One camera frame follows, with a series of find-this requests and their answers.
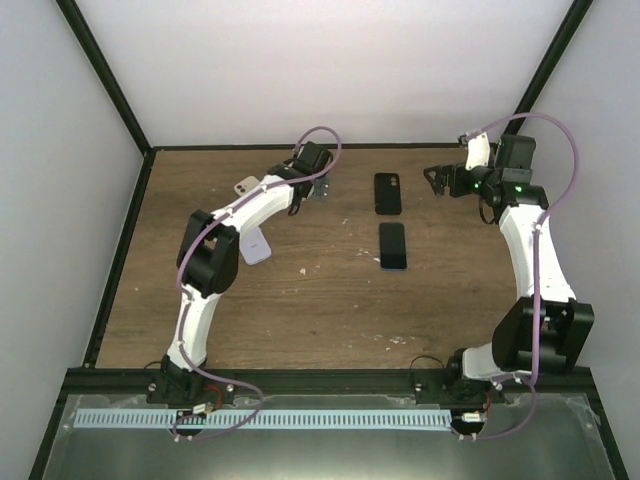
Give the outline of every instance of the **white robotic arm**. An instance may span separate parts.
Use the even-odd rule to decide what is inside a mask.
[[[243,197],[210,214],[198,210],[191,215],[178,255],[183,293],[178,325],[162,361],[165,372],[179,379],[193,371],[192,365],[204,364],[216,306],[238,272],[241,239],[282,210],[295,215],[313,192],[309,176],[324,171],[332,158],[327,149],[307,142],[298,155],[271,168]],[[216,218],[222,221],[213,227]],[[204,240],[214,238],[211,248]],[[182,265],[188,251],[193,254]]]
[[[491,343],[460,349],[450,363],[462,378],[472,380],[529,374],[533,365],[542,372],[567,372],[575,365],[594,315],[591,305],[576,301],[545,222],[539,227],[540,318],[534,319],[534,231],[549,207],[544,189],[531,185],[535,140],[502,135],[494,158],[486,133],[459,140],[468,149],[466,162],[430,167],[424,176],[436,195],[443,195],[445,187],[452,197],[478,195],[481,218],[499,223],[509,246],[518,297]],[[486,221],[483,203],[493,209],[494,220]],[[539,349],[533,348],[534,325],[540,328]]]
[[[500,232],[504,236],[516,278],[517,298],[533,297],[533,232],[544,213],[539,205],[507,207],[500,217]],[[556,255],[549,222],[540,232],[540,296],[546,301],[567,303],[576,298],[565,280]],[[463,376],[472,380],[490,380],[505,374],[530,375],[528,370],[502,371],[493,358],[493,345],[468,348],[462,355]]]
[[[227,227],[234,227],[239,233],[239,240],[251,232],[254,228],[260,226],[276,213],[291,207],[294,198],[294,187],[291,185],[279,185],[266,189],[265,187],[277,182],[282,182],[282,178],[276,175],[265,176],[260,184],[256,186],[247,195],[250,196],[254,191],[264,190],[260,195],[245,204],[236,213],[223,220],[221,223]],[[227,212],[234,212],[235,207],[242,201],[239,198],[235,202],[224,208],[212,212],[214,218],[219,217]],[[196,287],[183,284],[183,288],[188,293],[182,294],[182,302],[180,305],[180,314],[178,318],[182,318],[184,310],[189,306],[185,318],[183,341],[184,349],[187,356],[196,365],[204,363],[207,357],[207,337],[209,336],[209,327],[213,320],[216,306],[222,293],[211,293],[203,297],[200,290]],[[172,363],[184,370],[191,370],[191,367],[184,360],[178,348],[178,327],[173,336],[173,341],[169,347],[167,355]]]

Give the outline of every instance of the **white wall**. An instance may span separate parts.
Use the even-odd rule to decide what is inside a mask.
[[[80,0],[153,145],[455,141],[512,113],[570,0]]]
[[[0,477],[87,346],[141,156],[55,2],[0,2]]]
[[[583,156],[575,196],[552,219],[559,258],[596,323],[580,362],[589,365],[629,475],[640,478],[640,3],[594,2],[535,110],[566,121]],[[528,120],[535,180],[557,198],[571,153],[561,133]]]

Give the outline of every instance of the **wooden table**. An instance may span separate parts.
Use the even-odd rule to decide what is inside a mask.
[[[176,256],[189,215],[236,198],[233,185],[261,178],[289,152],[159,152],[114,301],[99,367],[141,367],[166,352],[180,295]],[[346,150],[329,200],[307,201],[263,224],[273,256],[238,277],[218,304],[208,366],[395,368],[427,353],[491,340],[515,300],[509,252],[484,225],[477,198],[435,197],[422,169],[463,161],[458,149]],[[403,212],[373,210],[373,176],[396,172]],[[377,262],[378,224],[406,230],[408,269]]]

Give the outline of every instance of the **phone screen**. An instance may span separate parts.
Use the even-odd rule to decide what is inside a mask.
[[[404,241],[403,224],[380,224],[380,267],[383,270],[407,269],[407,248]]]

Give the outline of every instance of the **black metal frame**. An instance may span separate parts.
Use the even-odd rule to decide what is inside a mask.
[[[107,284],[100,302],[89,345],[84,357],[84,367],[67,371],[60,395],[53,408],[47,430],[35,459],[30,478],[42,478],[51,448],[63,415],[69,395],[89,394],[130,394],[149,392],[149,385],[158,375],[154,370],[141,369],[97,369],[95,368],[100,347],[106,330],[120,276],[129,250],[136,221],[147,188],[156,153],[162,150],[248,150],[248,149],[291,149],[293,145],[209,145],[209,146],[164,146],[152,148],[140,124],[129,106],[118,82],[102,54],[89,26],[74,0],[56,0],[80,45],[93,65],[105,90],[109,94],[123,122],[144,156],[144,162],[136,183],[133,198],[127,213],[122,234]],[[530,110],[555,66],[575,34],[581,20],[593,0],[574,0],[547,53],[533,76],[516,113]],[[511,122],[506,133],[516,133],[524,120]],[[405,143],[405,144],[352,144],[345,148],[451,148],[457,143]],[[259,386],[266,394],[304,395],[317,393],[343,394],[406,394],[415,395],[418,403],[438,403],[443,408],[465,409],[473,406],[470,402],[443,400],[442,392],[416,389],[416,384],[438,384],[443,370],[211,370],[224,377],[244,380]],[[618,479],[627,479],[622,458],[618,451],[611,428],[607,421],[602,402],[598,395],[591,372],[578,368],[570,375],[542,376],[536,388],[541,393],[585,393],[591,408],[600,417],[599,430],[607,449],[612,468]],[[525,392],[526,387],[513,385],[505,387],[505,393]]]
[[[593,0],[573,0],[514,113],[531,111],[592,3]],[[524,122],[524,118],[512,120],[504,133],[516,135]]]

